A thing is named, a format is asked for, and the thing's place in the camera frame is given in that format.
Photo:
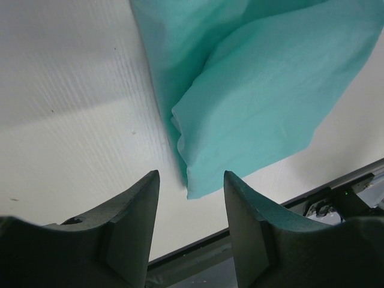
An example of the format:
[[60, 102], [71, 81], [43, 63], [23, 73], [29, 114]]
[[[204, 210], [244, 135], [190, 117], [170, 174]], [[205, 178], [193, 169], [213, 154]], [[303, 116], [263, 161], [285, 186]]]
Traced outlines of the teal t-shirt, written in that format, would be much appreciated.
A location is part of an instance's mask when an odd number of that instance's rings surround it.
[[382, 33], [382, 1], [133, 1], [189, 199], [303, 149]]

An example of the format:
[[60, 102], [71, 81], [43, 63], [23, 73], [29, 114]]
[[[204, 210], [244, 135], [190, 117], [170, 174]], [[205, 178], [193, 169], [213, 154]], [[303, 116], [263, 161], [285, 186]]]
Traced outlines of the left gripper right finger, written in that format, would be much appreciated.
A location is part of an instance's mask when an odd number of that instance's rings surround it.
[[256, 192], [233, 172], [224, 197], [239, 287], [382, 287], [383, 217], [328, 225]]

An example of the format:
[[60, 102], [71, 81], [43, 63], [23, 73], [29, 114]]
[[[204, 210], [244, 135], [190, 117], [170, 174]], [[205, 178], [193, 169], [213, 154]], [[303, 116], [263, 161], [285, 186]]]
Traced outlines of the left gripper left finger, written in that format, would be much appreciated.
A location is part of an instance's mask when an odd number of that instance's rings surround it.
[[61, 224], [1, 218], [2, 287], [143, 287], [160, 174]]

